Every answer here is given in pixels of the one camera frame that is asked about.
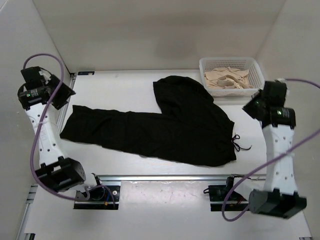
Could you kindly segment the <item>black trousers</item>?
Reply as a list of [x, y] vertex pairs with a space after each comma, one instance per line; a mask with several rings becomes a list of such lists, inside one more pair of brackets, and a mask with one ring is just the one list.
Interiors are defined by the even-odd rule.
[[84, 144], [184, 164], [220, 167], [242, 150], [234, 122], [190, 77], [153, 83], [160, 113], [74, 105], [60, 137]]

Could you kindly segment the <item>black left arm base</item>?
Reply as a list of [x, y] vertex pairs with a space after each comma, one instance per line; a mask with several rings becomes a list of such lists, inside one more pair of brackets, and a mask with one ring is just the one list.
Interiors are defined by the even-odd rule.
[[121, 182], [105, 181], [102, 183], [108, 187], [112, 194], [105, 188], [90, 190], [90, 199], [86, 202], [75, 201], [74, 210], [118, 210], [121, 195]]

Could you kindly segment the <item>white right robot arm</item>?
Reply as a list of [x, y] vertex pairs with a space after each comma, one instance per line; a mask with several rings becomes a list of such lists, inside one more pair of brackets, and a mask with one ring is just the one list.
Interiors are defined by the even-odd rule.
[[225, 186], [222, 212], [229, 199], [240, 196], [248, 201], [245, 210], [257, 215], [288, 220], [306, 208], [307, 199], [299, 196], [294, 176], [296, 115], [285, 107], [287, 90], [283, 81], [267, 81], [242, 108], [261, 123], [266, 162]]

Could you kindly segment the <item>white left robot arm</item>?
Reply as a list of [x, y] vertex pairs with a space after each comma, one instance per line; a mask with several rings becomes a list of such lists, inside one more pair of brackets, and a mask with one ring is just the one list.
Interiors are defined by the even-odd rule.
[[21, 70], [25, 80], [17, 93], [18, 99], [29, 117], [34, 132], [39, 134], [39, 166], [36, 176], [49, 189], [65, 192], [69, 189], [84, 192], [93, 200], [100, 200], [105, 188], [94, 174], [86, 174], [80, 162], [68, 157], [55, 121], [55, 113], [68, 103], [75, 92], [54, 74], [45, 74], [39, 66]]

